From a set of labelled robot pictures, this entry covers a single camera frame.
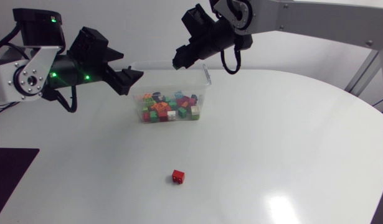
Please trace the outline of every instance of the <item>white table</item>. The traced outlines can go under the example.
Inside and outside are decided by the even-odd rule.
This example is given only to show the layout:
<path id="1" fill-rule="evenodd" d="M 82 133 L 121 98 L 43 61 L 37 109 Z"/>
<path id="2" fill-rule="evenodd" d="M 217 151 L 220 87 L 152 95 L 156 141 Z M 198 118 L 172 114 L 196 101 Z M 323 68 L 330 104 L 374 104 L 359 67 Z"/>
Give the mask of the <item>white table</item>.
<path id="1" fill-rule="evenodd" d="M 40 149 L 0 223 L 371 221 L 382 114 L 299 75 L 210 73 L 199 121 L 142 124 L 105 83 L 79 86 L 75 114 L 45 100 L 0 114 L 0 147 Z"/>

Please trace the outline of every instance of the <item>toy block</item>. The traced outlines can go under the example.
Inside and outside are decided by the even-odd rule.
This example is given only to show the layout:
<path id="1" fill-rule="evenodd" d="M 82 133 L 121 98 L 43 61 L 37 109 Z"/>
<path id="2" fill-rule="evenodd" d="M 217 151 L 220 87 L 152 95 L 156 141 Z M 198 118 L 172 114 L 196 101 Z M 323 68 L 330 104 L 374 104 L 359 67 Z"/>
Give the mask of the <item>toy block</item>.
<path id="1" fill-rule="evenodd" d="M 196 103 L 197 103 L 197 101 L 196 101 L 196 99 L 194 99 L 194 98 L 191 98 L 191 99 L 189 100 L 189 106 L 195 106 Z"/>
<path id="2" fill-rule="evenodd" d="M 156 102 L 152 98 L 145 98 L 144 103 L 146 106 L 153 106 Z"/>
<path id="3" fill-rule="evenodd" d="M 183 93 L 181 91 L 177 91 L 174 93 L 174 97 L 176 97 L 176 99 L 181 99 L 183 98 Z"/>
<path id="4" fill-rule="evenodd" d="M 184 108 L 179 108 L 177 111 L 179 112 L 179 116 L 180 116 L 181 118 L 186 118 L 186 116 L 187 116 L 187 110 L 186 110 L 186 109 L 184 109 Z"/>
<path id="5" fill-rule="evenodd" d="M 183 100 L 183 102 L 188 102 L 190 100 L 188 96 L 183 96 L 181 99 Z"/>
<path id="6" fill-rule="evenodd" d="M 199 115 L 199 107 L 198 106 L 191 106 L 191 115 Z"/>
<path id="7" fill-rule="evenodd" d="M 165 107 L 161 103 L 157 103 L 154 108 L 158 113 L 165 111 Z"/>
<path id="8" fill-rule="evenodd" d="M 176 102 L 173 102 L 173 101 L 170 101 L 170 102 L 169 102 L 169 106 L 170 106 L 172 109 L 176 110 L 176 108 L 177 108 L 177 103 L 176 103 Z"/>
<path id="9" fill-rule="evenodd" d="M 159 121 L 168 121 L 168 112 L 158 113 Z"/>
<path id="10" fill-rule="evenodd" d="M 160 99 L 159 99 L 159 96 L 161 96 L 161 93 L 160 92 L 155 92 L 155 93 L 153 93 L 153 99 L 157 102 L 157 103 L 159 103 L 159 102 L 161 102 L 160 101 Z"/>
<path id="11" fill-rule="evenodd" d="M 191 98 L 196 99 L 196 103 L 197 103 L 197 101 L 198 101 L 197 95 L 193 94 L 193 95 L 191 95 Z"/>
<path id="12" fill-rule="evenodd" d="M 149 112 L 149 118 L 152 123 L 158 122 L 158 114 L 155 111 Z"/>
<path id="13" fill-rule="evenodd" d="M 168 121 L 176 120 L 176 111 L 168 111 Z"/>
<path id="14" fill-rule="evenodd" d="M 177 104 L 177 107 L 181 107 L 181 105 L 183 104 L 182 99 L 177 99 L 176 104 Z"/>
<path id="15" fill-rule="evenodd" d="M 151 97 L 153 97 L 152 94 L 146 93 L 146 94 L 144 94 L 143 100 L 145 100 L 147 98 L 151 98 Z"/>
<path id="16" fill-rule="evenodd" d="M 178 184 L 183 184 L 185 177 L 186 177 L 186 175 L 183 172 L 178 171 L 178 170 L 174 170 L 172 173 L 173 182 L 175 182 L 175 183 L 177 182 Z"/>
<path id="17" fill-rule="evenodd" d="M 181 107 L 183 107 L 183 108 L 187 108 L 189 106 L 189 102 L 184 102 L 182 105 L 181 105 Z"/>
<path id="18" fill-rule="evenodd" d="M 191 119 L 192 119 L 193 121 L 196 121 L 196 120 L 199 119 L 199 115 L 191 115 Z"/>
<path id="19" fill-rule="evenodd" d="M 149 117 L 149 112 L 143 113 L 143 121 L 144 122 L 150 122 L 151 121 L 151 119 Z"/>

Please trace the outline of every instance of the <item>metal frame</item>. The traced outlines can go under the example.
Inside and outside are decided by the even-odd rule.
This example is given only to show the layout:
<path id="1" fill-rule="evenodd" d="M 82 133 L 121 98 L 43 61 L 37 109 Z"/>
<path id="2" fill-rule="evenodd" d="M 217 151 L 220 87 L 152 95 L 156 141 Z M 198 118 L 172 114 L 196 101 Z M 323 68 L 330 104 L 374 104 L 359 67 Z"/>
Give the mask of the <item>metal frame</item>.
<path id="1" fill-rule="evenodd" d="M 378 51 L 378 62 L 383 70 L 383 8 L 291 0 L 249 0 L 252 12 L 248 12 L 244 2 L 232 2 L 237 9 L 243 9 L 240 21 L 230 11 L 226 0 L 220 0 L 214 9 L 230 21 L 239 35 L 282 31 L 366 47 Z M 245 30 L 238 29 L 241 26 L 239 23 L 246 21 L 249 13 L 253 13 L 250 25 Z M 370 67 L 365 68 L 367 72 L 374 73 L 378 62 L 370 63 Z M 365 81 L 354 84 L 359 86 L 355 93 L 366 86 L 371 76 L 358 78 Z"/>
<path id="2" fill-rule="evenodd" d="M 0 65 L 0 101 L 34 101 L 42 96 L 41 91 L 59 47 L 27 48 L 39 49 L 31 60 L 16 60 Z"/>
<path id="3" fill-rule="evenodd" d="M 381 61 L 379 60 L 378 55 L 378 51 L 371 51 L 355 76 L 345 88 L 345 91 L 355 96 L 359 96 L 363 92 L 381 68 Z"/>

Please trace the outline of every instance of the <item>black mat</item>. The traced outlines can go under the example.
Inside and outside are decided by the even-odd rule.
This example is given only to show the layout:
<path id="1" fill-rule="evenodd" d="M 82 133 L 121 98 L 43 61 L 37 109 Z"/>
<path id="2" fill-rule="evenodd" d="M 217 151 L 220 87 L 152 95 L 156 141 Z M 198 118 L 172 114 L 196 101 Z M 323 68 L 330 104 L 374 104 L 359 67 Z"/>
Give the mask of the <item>black mat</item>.
<path id="1" fill-rule="evenodd" d="M 38 152 L 0 148 L 0 212 Z"/>

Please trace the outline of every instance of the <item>green block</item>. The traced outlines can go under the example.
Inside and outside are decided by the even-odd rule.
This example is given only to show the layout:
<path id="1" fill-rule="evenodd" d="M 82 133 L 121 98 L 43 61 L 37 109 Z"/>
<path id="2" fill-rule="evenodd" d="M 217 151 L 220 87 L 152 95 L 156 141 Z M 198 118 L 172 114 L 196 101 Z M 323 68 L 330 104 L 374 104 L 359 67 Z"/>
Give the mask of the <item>green block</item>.
<path id="1" fill-rule="evenodd" d="M 149 107 L 149 106 L 153 106 L 154 104 L 156 104 L 156 102 L 152 98 L 145 98 L 144 104 L 146 105 L 146 107 Z"/>
<path id="2" fill-rule="evenodd" d="M 154 101 L 152 97 L 144 99 L 144 102 L 146 102 L 146 103 L 152 102 L 152 101 Z"/>
<path id="3" fill-rule="evenodd" d="M 180 116 L 181 118 L 186 118 L 186 116 L 187 116 L 187 110 L 186 110 L 186 109 L 184 109 L 184 108 L 179 108 L 179 109 L 178 109 L 178 112 L 179 112 L 179 116 Z"/>
<path id="4" fill-rule="evenodd" d="M 199 115 L 192 115 L 192 116 L 191 116 L 191 119 L 194 120 L 194 121 L 196 121 L 196 120 L 199 119 Z"/>
<path id="5" fill-rule="evenodd" d="M 152 123 L 158 122 L 158 114 L 155 111 L 149 112 L 149 118 Z"/>
<path id="6" fill-rule="evenodd" d="M 173 102 L 173 101 L 170 101 L 170 102 L 169 102 L 169 106 L 172 108 L 172 110 L 176 110 L 176 108 L 177 108 L 177 103 L 176 103 L 176 102 Z"/>

